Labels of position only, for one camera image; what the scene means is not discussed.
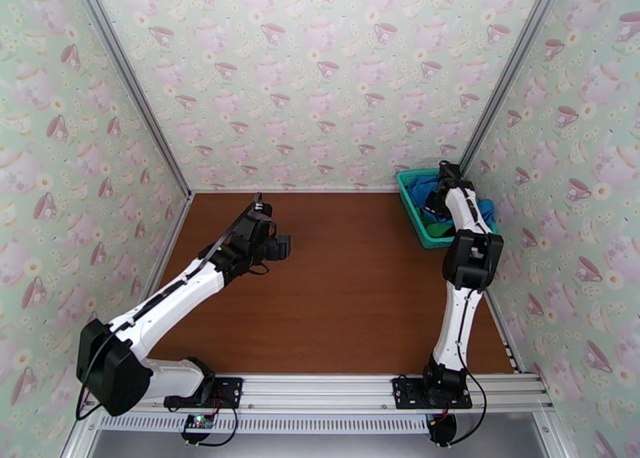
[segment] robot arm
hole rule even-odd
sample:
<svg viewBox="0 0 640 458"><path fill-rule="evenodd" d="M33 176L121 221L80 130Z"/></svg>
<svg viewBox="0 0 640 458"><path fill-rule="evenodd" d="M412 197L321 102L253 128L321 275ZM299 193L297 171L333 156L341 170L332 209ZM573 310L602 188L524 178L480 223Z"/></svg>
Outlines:
<svg viewBox="0 0 640 458"><path fill-rule="evenodd" d="M290 236L277 236L271 207L258 193L228 230L205 247L182 273L130 311L105 325L91 321L80 336L76 375L112 416L140 400L160 396L208 399L213 373L195 359L170 362L146 357L158 341L206 298L233 279L280 261Z"/></svg>
<svg viewBox="0 0 640 458"><path fill-rule="evenodd" d="M457 165L441 161L438 188L426 201L437 217L452 218L454 241L445 255L446 309L438 343L423 371L426 399L439 408L453 407L466 390L466 349L475 309L494 278L502 238L482 219L475 190L463 181Z"/></svg>

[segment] green wallpaper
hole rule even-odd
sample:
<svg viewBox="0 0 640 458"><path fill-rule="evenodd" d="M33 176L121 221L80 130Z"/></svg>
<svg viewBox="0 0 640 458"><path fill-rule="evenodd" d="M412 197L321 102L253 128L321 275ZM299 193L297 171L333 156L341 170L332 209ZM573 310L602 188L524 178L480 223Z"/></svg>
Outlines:
<svg viewBox="0 0 640 458"><path fill-rule="evenodd" d="M56 456L79 331L138 301L182 195L78 1L0 10L0 456Z"/></svg>
<svg viewBox="0 0 640 458"><path fill-rule="evenodd" d="M194 189L395 189L461 155L534 0L102 0Z"/></svg>
<svg viewBox="0 0 640 458"><path fill-rule="evenodd" d="M581 456L640 456L638 32L638 0L559 0L471 170L492 293Z"/></svg>

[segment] teal basket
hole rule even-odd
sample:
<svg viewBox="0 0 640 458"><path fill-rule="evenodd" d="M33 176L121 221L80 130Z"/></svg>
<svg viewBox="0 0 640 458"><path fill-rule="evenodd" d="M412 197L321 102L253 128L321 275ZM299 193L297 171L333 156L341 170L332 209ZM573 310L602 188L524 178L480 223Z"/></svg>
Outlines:
<svg viewBox="0 0 640 458"><path fill-rule="evenodd" d="M437 249L438 247L449 247L451 243L454 241L453 237L439 237L434 239L431 235L426 232L425 226L422 224L422 220L420 220L420 215L418 214L418 209L415 208L414 203L411 201L411 197L409 196L409 192L406 190L406 187L411 184L411 182L417 177L428 177L433 179L438 179L438 173L440 172L439 168L432 169L411 169L408 171L401 171L396 175L398 179L398 184L400 185L400 198L402 199L402 203L406 208L406 212L409 214L409 219L411 219L411 223L414 225L416 233L418 233L418 237L420 238L420 243L422 247L425 249ZM491 231L495 233L496 227L495 224L492 224Z"/></svg>

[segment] blue cloth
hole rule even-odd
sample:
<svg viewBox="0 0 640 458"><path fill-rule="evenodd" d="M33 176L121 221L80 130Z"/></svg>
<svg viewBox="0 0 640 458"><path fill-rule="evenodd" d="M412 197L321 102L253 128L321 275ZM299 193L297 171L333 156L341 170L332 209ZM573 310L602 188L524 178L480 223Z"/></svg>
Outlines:
<svg viewBox="0 0 640 458"><path fill-rule="evenodd" d="M453 222L450 218L439 220L435 215L424 209L427 197L429 197L429 194L437 188L437 178L418 176L409 184L409 186L406 187L406 190L414 205L422 211L422 215L425 219L432 220L434 222ZM482 218L485 223L491 227L494 223L494 203L491 200L477 200L477 203Z"/></svg>

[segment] wooden floor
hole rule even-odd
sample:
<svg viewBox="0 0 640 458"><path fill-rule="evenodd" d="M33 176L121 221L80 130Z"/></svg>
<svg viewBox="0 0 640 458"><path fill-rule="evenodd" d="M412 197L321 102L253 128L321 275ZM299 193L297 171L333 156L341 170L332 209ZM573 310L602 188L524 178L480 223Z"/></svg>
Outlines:
<svg viewBox="0 0 640 458"><path fill-rule="evenodd" d="M163 284L215 241L250 194L199 194ZM216 372L421 373L442 323L444 249L424 250L392 193L267 193L286 261L239 277L158 343L154 358L197 356ZM513 372L483 301L472 372Z"/></svg>

